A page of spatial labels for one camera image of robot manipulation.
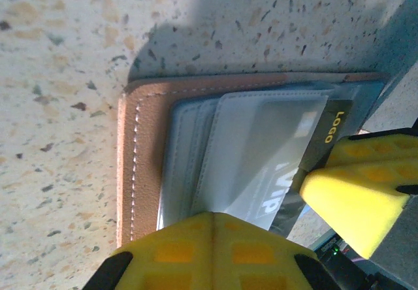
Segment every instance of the tan leather wallet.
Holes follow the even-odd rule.
[[[170,108],[179,99],[309,80],[376,80],[378,73],[310,72],[155,78],[130,83],[118,109],[118,246],[156,230]]]

